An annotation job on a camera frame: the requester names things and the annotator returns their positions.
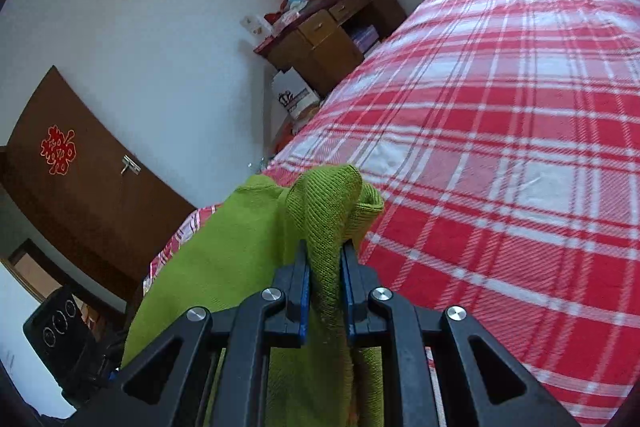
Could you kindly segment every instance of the desk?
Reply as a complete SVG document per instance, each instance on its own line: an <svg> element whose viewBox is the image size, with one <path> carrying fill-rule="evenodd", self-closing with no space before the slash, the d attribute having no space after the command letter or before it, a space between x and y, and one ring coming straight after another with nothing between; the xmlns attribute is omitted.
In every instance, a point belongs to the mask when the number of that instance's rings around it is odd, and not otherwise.
<svg viewBox="0 0 640 427"><path fill-rule="evenodd" d="M405 19L398 0L313 0L259 54L280 71L295 68L324 98L364 60L350 28L373 25L386 38Z"/></svg>

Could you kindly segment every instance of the silver screw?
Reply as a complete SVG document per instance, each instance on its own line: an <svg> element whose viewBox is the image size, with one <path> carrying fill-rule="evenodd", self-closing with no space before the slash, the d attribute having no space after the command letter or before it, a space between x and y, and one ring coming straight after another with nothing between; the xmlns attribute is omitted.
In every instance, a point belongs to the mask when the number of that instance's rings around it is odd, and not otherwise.
<svg viewBox="0 0 640 427"><path fill-rule="evenodd" d="M199 322L206 316L207 311L204 308L200 308L199 306L191 308L189 311L187 311L187 318L191 322Z"/></svg>
<svg viewBox="0 0 640 427"><path fill-rule="evenodd" d="M461 321L466 317L466 310L462 306L452 306L447 310L447 317L452 321Z"/></svg>
<svg viewBox="0 0 640 427"><path fill-rule="evenodd" d="M277 288L262 290L262 298L266 301L277 301L280 297L282 297L282 292Z"/></svg>
<svg viewBox="0 0 640 427"><path fill-rule="evenodd" d="M388 301L391 297L394 296L394 293L384 286L380 286L379 288L375 288L371 291L371 295L376 301Z"/></svg>

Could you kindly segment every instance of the green sweater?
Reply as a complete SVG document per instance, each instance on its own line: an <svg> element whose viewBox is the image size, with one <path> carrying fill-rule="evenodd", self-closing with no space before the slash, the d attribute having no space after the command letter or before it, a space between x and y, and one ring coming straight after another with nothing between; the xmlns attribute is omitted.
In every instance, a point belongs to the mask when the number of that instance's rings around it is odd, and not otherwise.
<svg viewBox="0 0 640 427"><path fill-rule="evenodd" d="M268 287L305 239L312 274L307 341L302 349L271 350L266 425L346 427L357 410L358 425L381 426L380 352L347 346L339 250L348 239L359 246L382 210L379 193L350 165L311 169L291 188L252 176L162 269L133 320L123 363L188 308L232 308Z"/></svg>

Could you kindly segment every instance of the triangular cutout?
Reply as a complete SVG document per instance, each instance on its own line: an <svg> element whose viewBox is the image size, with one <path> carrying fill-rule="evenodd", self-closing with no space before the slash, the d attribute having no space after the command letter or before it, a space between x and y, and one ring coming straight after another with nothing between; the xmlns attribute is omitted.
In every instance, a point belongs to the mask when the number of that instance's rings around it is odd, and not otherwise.
<svg viewBox="0 0 640 427"><path fill-rule="evenodd" d="M123 391L149 405L157 404L181 347L182 340L173 339L124 385Z"/></svg>
<svg viewBox="0 0 640 427"><path fill-rule="evenodd" d="M476 357L482 381L492 404L498 405L525 393L527 388L524 382L511 372L511 369L491 347L486 345L484 340L480 337L471 337L469 344Z"/></svg>

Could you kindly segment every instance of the brown wooden door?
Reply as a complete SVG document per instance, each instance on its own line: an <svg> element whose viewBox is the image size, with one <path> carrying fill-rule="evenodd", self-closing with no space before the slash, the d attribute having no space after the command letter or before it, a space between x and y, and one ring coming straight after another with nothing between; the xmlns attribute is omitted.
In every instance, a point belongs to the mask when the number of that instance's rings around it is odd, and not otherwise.
<svg viewBox="0 0 640 427"><path fill-rule="evenodd" d="M63 146L51 165L42 142L54 125ZM75 158L65 162L73 149ZM126 155L139 174L121 174ZM193 210L111 136L55 66L22 112L5 162L3 184L26 217L66 258L125 300Z"/></svg>

